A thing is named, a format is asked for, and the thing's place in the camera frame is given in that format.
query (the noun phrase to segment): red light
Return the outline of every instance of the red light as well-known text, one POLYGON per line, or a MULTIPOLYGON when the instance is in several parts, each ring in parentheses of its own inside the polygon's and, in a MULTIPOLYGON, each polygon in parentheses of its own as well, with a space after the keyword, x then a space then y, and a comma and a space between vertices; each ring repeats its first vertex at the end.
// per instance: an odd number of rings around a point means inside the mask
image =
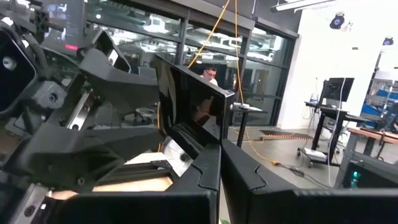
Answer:
POLYGON ((65 47, 70 50, 78 50, 79 49, 77 46, 73 46, 73 45, 69 45, 69 44, 65 44, 65 47))

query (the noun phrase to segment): spotlight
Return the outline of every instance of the spotlight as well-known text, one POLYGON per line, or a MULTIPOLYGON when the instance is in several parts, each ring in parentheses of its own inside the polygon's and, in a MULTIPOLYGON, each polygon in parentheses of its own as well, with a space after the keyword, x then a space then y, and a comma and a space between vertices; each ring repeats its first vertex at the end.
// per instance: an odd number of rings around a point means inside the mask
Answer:
POLYGON ((332 29, 341 29, 341 26, 344 24, 344 14, 337 13, 336 16, 330 22, 330 28, 332 29))
POLYGON ((390 46, 394 44, 392 37, 386 37, 383 42, 383 46, 390 46))

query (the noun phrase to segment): screw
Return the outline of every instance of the screw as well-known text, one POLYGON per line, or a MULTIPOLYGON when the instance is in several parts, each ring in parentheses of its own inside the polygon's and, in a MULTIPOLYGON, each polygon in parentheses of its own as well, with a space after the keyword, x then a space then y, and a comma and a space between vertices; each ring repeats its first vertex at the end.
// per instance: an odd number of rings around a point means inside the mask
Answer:
POLYGON ((82 177, 80 177, 79 179, 77 179, 77 184, 78 184, 78 185, 83 185, 83 184, 85 184, 85 179, 82 178, 82 177))
POLYGON ((55 172, 57 170, 57 167, 54 165, 49 165, 49 171, 50 172, 55 172))
POLYGON ((58 100, 57 94, 52 93, 52 94, 50 95, 49 100, 50 100, 51 102, 53 102, 53 103, 56 102, 56 101, 58 100))
POLYGON ((33 205, 27 207, 24 211, 24 215, 26 217, 31 217, 35 213, 35 207, 33 205))
POLYGON ((10 71, 14 70, 15 67, 17 67, 17 64, 15 63, 15 61, 12 58, 7 57, 7 56, 5 56, 2 59, 2 65, 4 66, 4 68, 6 68, 7 70, 10 70, 10 71))

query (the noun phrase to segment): person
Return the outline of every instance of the person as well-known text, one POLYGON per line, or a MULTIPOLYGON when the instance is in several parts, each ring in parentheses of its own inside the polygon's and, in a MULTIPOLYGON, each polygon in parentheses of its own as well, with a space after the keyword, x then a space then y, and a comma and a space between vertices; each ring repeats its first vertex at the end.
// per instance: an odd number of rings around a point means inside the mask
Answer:
POLYGON ((203 71, 203 75, 201 75, 201 77, 209 81, 210 83, 218 86, 217 80, 215 79, 216 74, 217 74, 217 69, 215 67, 207 67, 203 71))

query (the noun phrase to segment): table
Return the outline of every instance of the table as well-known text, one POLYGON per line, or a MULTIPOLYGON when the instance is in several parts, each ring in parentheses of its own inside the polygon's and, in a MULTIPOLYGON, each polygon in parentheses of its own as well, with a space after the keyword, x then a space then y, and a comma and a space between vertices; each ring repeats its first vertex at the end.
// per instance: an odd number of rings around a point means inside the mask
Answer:
POLYGON ((244 132, 246 130, 246 124, 248 122, 248 114, 249 113, 268 113, 268 112, 263 111, 259 108, 255 108, 253 106, 250 106, 247 108, 240 107, 240 104, 236 104, 236 103, 234 103, 234 108, 231 111, 242 113, 241 127, 239 128, 238 140, 236 142, 236 145, 238 147, 242 147, 244 132))
MULTIPOLYGON (((325 120, 326 117, 329 117, 331 119, 336 120, 336 128, 334 130, 334 132, 331 134, 331 142, 330 142, 330 151, 328 153, 325 153, 326 155, 326 161, 318 161, 318 160, 312 160, 311 162, 313 163, 321 163, 321 164, 329 164, 331 166, 340 166, 337 163, 332 162, 333 156, 335 154, 335 149, 338 143, 338 137, 340 135, 341 129, 343 127, 343 121, 352 121, 352 122, 365 122, 367 121, 367 119, 361 118, 359 116, 354 116, 351 114, 348 114, 347 111, 343 111, 343 110, 339 110, 337 108, 330 108, 327 106, 322 106, 322 105, 318 105, 315 103, 309 103, 309 102, 304 102, 306 106, 309 107, 313 107, 316 109, 319 109, 321 112, 321 116, 319 118, 319 122, 317 125, 317 130, 315 132, 315 136, 314 139, 312 141, 312 146, 311 146, 311 150, 316 151, 317 147, 318 147, 318 142, 319 142, 319 138, 321 136, 322 133, 322 129, 323 129, 323 122, 325 120)), ((304 150, 302 148, 298 148, 297 149, 297 155, 299 155, 300 152, 303 152, 304 150)))
MULTIPOLYGON (((166 160, 166 157, 161 152, 154 153, 143 153, 134 159, 127 162, 128 164, 140 164, 151 161, 159 161, 166 160)), ((139 180, 133 182, 126 182, 121 184, 111 184, 98 186, 93 189, 94 192, 137 192, 137 191, 165 191, 170 185, 173 184, 173 181, 169 177, 161 177, 149 180, 139 180)), ((53 192, 49 196, 59 199, 65 200, 74 195, 76 192, 72 192, 70 190, 65 190, 62 192, 53 192)))
POLYGON ((393 134, 391 132, 381 132, 381 131, 369 131, 361 128, 348 128, 351 133, 347 143, 347 149, 355 151, 356 141, 358 136, 366 136, 368 140, 366 141, 364 155, 370 156, 373 151, 375 140, 382 140, 383 142, 398 144, 398 134, 393 134))

